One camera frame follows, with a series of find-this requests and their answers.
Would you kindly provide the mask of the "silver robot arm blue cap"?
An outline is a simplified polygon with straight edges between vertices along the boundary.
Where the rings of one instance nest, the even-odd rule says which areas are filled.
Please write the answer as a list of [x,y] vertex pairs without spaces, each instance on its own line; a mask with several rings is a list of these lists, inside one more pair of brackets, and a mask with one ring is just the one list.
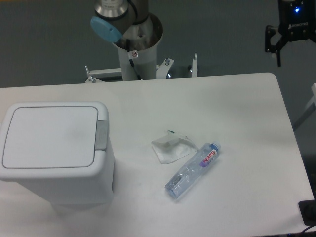
[[[97,0],[95,16],[90,20],[93,31],[103,40],[113,43],[123,53],[121,62],[131,67],[156,69],[156,56],[149,55],[162,37],[161,22],[155,23],[146,0]],[[276,54],[288,42],[316,40],[316,2],[314,0],[278,1],[279,26],[267,25],[265,52]]]

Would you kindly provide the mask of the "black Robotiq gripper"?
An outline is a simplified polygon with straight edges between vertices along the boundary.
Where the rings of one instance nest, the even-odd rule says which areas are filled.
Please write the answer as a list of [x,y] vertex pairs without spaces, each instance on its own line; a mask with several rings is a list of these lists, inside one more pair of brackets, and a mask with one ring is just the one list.
[[[288,42],[316,41],[316,2],[314,0],[279,0],[279,27],[265,27],[265,52],[276,55],[277,66],[281,66],[281,50]],[[280,33],[276,44],[271,40]]]

